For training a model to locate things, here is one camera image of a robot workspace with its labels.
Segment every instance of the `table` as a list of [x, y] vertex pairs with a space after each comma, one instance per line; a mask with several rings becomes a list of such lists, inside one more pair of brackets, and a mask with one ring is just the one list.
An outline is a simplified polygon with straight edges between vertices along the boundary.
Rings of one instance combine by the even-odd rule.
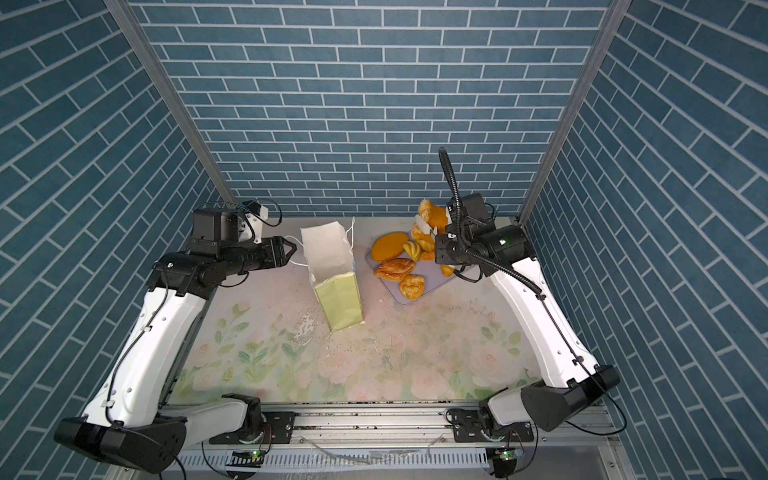
[[[264, 235], [335, 221], [290, 218]], [[349, 227], [351, 219], [338, 219]], [[412, 217], [358, 218], [356, 276], [364, 323], [330, 333], [303, 266], [252, 272], [219, 288], [194, 340], [172, 405], [224, 393], [263, 402], [417, 402], [480, 399], [538, 380], [531, 345], [486, 279], [455, 279], [401, 306], [364, 260], [373, 241], [410, 231]], [[301, 249], [295, 259], [303, 260]], [[242, 277], [231, 276], [226, 284]]]

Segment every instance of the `brick wall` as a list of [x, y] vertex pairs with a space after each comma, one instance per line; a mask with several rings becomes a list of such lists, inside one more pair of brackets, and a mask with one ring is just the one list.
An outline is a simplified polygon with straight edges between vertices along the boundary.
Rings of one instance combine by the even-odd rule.
[[51, 439], [213, 189], [101, 0], [0, 0], [0, 478], [107, 465]]
[[634, 0], [531, 218], [638, 478], [768, 478], [767, 26]]
[[131, 2], [239, 197], [402, 215], [469, 193], [515, 214], [609, 0]]

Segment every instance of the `bag handle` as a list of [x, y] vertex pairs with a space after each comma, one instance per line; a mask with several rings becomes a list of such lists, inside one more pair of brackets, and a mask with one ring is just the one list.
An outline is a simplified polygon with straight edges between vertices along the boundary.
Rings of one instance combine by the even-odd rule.
[[[349, 242], [349, 252], [352, 253], [352, 248], [355, 246], [355, 217], [352, 217], [352, 226], [346, 229], [346, 234], [349, 235], [350, 231], [352, 232], [352, 239]], [[284, 235], [284, 236], [285, 238], [293, 238], [296, 241], [296, 243], [298, 243], [299, 245], [301, 245], [302, 248], [304, 248], [304, 244], [301, 243], [301, 241], [298, 238], [294, 237], [293, 235]], [[306, 263], [294, 262], [291, 259], [288, 259], [288, 261], [294, 265], [309, 267], [309, 265], [307, 265]]]

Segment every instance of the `metal corner post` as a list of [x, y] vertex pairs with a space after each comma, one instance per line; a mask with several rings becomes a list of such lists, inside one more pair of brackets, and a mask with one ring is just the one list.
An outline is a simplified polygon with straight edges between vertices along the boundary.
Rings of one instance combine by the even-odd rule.
[[200, 131], [194, 124], [194, 121], [192, 121], [187, 108], [184, 107], [184, 102], [176, 91], [176, 87], [170, 81], [160, 58], [157, 56], [157, 52], [152, 48], [149, 37], [147, 37], [144, 29], [139, 25], [138, 18], [136, 18], [128, 1], [104, 0], [104, 3], [123, 32], [123, 35], [125, 35], [128, 43], [134, 49], [134, 53], [144, 66], [144, 70], [152, 80], [157, 92], [160, 93], [170, 114], [176, 119], [181, 132], [189, 141], [192, 150], [197, 155], [197, 159], [205, 168], [221, 198], [228, 202], [236, 202], [234, 192], [227, 184], [227, 179], [222, 175], [218, 165], [216, 165], [216, 159], [208, 150], [208, 146], [205, 144], [202, 135], [200, 135]]
[[611, 42], [616, 35], [621, 21], [624, 19], [624, 14], [627, 13], [630, 3], [632, 3], [632, 0], [613, 0], [611, 6], [605, 12], [598, 35], [594, 39], [594, 44], [589, 51], [589, 55], [587, 55], [587, 59], [584, 61], [584, 67], [581, 69], [581, 73], [576, 80], [573, 92], [563, 109], [562, 116], [560, 116], [558, 126], [555, 128], [547, 150], [544, 152], [538, 171], [531, 182], [531, 188], [528, 190], [528, 195], [523, 201], [518, 216], [518, 223], [522, 226], [526, 224], [528, 218], [533, 213], [536, 201], [539, 195], [541, 195], [541, 190], [544, 188], [547, 177], [549, 177], [549, 173], [552, 171], [554, 163], [557, 161], [558, 155], [563, 148], [565, 138], [573, 127], [576, 115], [581, 109], [587, 93], [589, 93], [592, 81], [598, 75], [598, 70], [603, 63], [603, 59], [605, 59], [608, 47], [611, 46]]

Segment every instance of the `tray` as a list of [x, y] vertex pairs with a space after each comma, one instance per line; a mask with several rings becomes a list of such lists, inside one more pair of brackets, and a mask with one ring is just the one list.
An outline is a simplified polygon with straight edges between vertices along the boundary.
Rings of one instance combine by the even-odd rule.
[[[407, 258], [410, 259], [411, 257], [408, 256], [407, 253], [403, 252], [402, 255], [400, 255], [399, 258]], [[366, 253], [366, 262], [371, 267], [372, 270], [376, 270], [376, 267], [378, 267], [381, 262], [376, 262], [371, 257], [371, 250]], [[427, 260], [427, 261], [419, 261], [416, 262], [416, 267], [411, 272], [411, 275], [421, 275], [424, 277], [424, 293], [417, 298], [416, 300], [408, 300], [405, 298], [402, 293], [400, 293], [400, 283], [399, 282], [390, 282], [389, 280], [384, 280], [382, 278], [379, 278], [384, 288], [387, 289], [390, 295], [392, 295], [392, 298], [395, 299], [397, 303], [400, 305], [409, 305], [410, 303], [417, 302], [420, 299], [424, 298], [427, 293], [432, 292], [433, 290], [437, 289], [444, 283], [450, 282], [451, 280], [456, 278], [456, 275], [451, 276], [445, 276], [442, 274], [442, 270], [440, 270], [440, 266], [435, 263], [434, 260]], [[470, 278], [476, 278], [478, 275], [478, 267], [477, 266], [471, 266], [464, 270], [463, 275], [469, 276]]]

